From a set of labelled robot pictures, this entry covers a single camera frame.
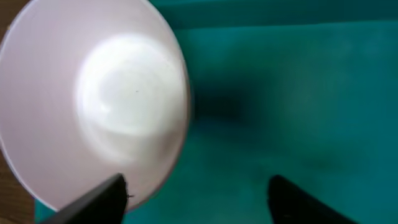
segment teal surface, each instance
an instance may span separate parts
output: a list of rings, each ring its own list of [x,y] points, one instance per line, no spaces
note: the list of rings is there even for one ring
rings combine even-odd
[[[310,1],[243,2],[153,1],[187,60],[194,115],[170,179],[124,223],[270,223],[274,174],[358,222],[398,223],[398,21],[365,21],[395,19],[395,3],[313,2],[325,15],[311,18]],[[333,20],[327,4],[346,7]],[[37,221],[51,214],[36,202]]]

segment white bowl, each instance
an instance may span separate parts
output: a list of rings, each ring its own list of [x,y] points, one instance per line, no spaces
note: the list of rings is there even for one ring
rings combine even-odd
[[[185,62],[146,0],[33,0],[0,51],[2,151],[23,186],[59,210],[124,174],[133,208],[180,154]]]

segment green tray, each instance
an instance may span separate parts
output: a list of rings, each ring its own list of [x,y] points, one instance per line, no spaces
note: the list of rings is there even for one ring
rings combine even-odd
[[[194,115],[170,179],[125,223],[271,223],[274,174],[355,221],[398,223],[397,1],[152,3]]]

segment wooden table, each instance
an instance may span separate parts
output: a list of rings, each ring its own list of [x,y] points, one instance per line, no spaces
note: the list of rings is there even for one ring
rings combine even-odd
[[[28,0],[0,0],[0,40]],[[0,152],[0,224],[33,223],[34,199],[21,186]]]

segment black object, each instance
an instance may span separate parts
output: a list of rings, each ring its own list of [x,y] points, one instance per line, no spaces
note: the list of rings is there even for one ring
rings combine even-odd
[[[275,224],[355,223],[280,175],[274,176],[269,181],[268,206]]]
[[[116,174],[42,224],[121,223],[128,197],[133,196],[127,194],[123,175]],[[275,224],[355,223],[280,175],[271,178],[268,198]]]

